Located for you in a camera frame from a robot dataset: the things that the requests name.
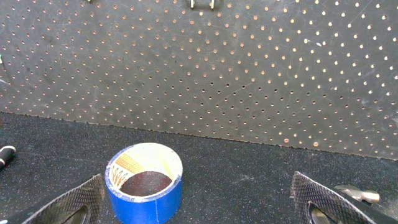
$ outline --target blue tape roll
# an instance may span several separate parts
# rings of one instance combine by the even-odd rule
[[[120,185],[117,186],[118,180],[115,181],[115,167],[116,160],[121,155],[134,152],[135,149],[141,150],[143,153],[148,153],[148,150],[157,148],[157,150],[164,150],[167,153],[174,153],[170,155],[171,161],[165,161],[162,164],[165,165],[171,162],[171,168],[166,168],[165,172],[169,172],[173,176],[172,183],[164,190],[150,195],[147,197],[135,197],[130,196],[121,192]],[[153,155],[161,157],[163,159],[167,156],[152,153]],[[131,166],[135,169],[142,169],[144,165],[140,165],[140,162],[136,166]],[[141,143],[133,146],[129,146],[122,151],[118,152],[109,162],[105,171],[105,182],[108,188],[109,197],[116,217],[124,224],[135,224],[135,223],[165,223],[169,220],[179,209],[182,200],[182,163],[178,155],[167,146],[156,143]]]

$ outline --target perforated board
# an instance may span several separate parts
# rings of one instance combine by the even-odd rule
[[[1,110],[398,158],[397,1],[209,3],[0,1]]]

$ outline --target black marker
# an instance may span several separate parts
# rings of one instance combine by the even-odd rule
[[[11,162],[16,152],[17,149],[14,146],[4,146],[0,149],[0,170]]]

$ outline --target blue cylinder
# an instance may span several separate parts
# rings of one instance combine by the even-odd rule
[[[121,182],[143,170],[155,170],[172,176],[172,183],[159,193],[147,197],[131,196],[120,191]],[[181,204],[182,163],[178,155],[166,146],[156,143],[136,144],[118,152],[110,160],[105,171],[105,182],[113,211],[122,223],[165,223]]]

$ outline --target black table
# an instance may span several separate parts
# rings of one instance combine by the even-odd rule
[[[103,174],[115,153],[140,142],[171,147],[183,162],[183,202],[170,223],[296,223],[289,198],[296,170],[375,190],[381,202],[373,207],[398,219],[397,161],[6,113],[0,124],[0,145],[18,150],[0,171],[0,219],[77,177]],[[108,198],[100,223],[119,223]]]

